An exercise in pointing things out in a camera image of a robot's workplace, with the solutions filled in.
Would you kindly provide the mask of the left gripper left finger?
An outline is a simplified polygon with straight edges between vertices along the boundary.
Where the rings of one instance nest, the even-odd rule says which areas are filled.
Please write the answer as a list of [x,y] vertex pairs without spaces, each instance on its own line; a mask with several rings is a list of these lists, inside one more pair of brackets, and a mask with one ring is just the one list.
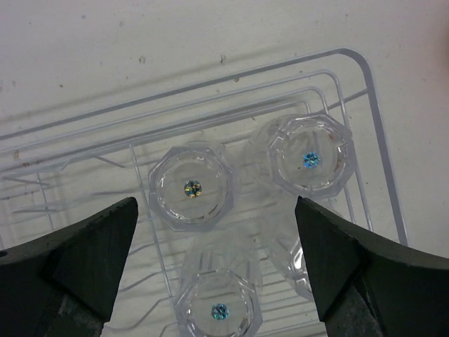
[[100,336],[138,221],[134,197],[1,251],[2,336]]

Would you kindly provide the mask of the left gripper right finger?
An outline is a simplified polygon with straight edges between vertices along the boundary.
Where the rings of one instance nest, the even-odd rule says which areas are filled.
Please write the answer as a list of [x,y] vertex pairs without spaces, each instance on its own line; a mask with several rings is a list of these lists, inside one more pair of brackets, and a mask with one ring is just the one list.
[[295,217],[328,336],[447,336],[448,259],[298,197]]

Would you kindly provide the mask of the clear glass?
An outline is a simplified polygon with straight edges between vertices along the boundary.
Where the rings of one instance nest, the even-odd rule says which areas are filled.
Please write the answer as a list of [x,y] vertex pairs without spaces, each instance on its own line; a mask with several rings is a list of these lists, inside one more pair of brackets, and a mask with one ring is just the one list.
[[174,300],[181,336],[255,336],[262,326],[260,259],[244,230],[204,232],[187,249]]
[[265,251],[270,261],[299,296],[314,300],[295,212],[276,211],[269,214],[262,229]]
[[234,208],[240,189],[228,149],[197,140],[170,148],[150,170],[148,204],[174,231],[208,232]]
[[351,130],[326,113],[268,121],[249,138],[246,159],[266,190],[311,199],[337,196],[356,168]]

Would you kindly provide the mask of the clear plastic rack tray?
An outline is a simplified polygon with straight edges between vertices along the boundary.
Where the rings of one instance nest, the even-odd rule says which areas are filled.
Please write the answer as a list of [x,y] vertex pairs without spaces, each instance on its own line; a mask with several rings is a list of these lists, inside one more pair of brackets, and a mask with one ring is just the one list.
[[[368,116],[363,115],[361,104],[352,105],[349,108],[349,116],[345,120],[336,119],[329,112],[294,111],[290,114],[326,113],[351,130],[358,166],[337,196],[322,199],[330,201],[341,214],[357,224],[373,229],[400,243],[406,243],[408,240],[406,227],[398,199],[373,75],[367,60],[360,53],[348,48],[337,48],[252,69],[244,69],[238,63],[225,63],[213,70],[201,70],[187,76],[164,80],[158,84],[148,84],[140,88],[157,86],[162,93],[167,93],[204,81],[223,81],[235,75],[248,76],[261,72],[299,69],[306,72],[328,70],[334,74],[353,74],[355,72],[362,74],[368,88],[366,97],[370,109]],[[128,92],[131,99],[136,100],[139,98],[138,89],[119,92]],[[246,159],[248,140],[242,157],[234,156],[239,161],[242,188],[237,207],[230,215],[230,223],[248,222],[256,218],[262,210],[262,205],[257,203],[255,198],[265,197],[267,194],[248,172]]]

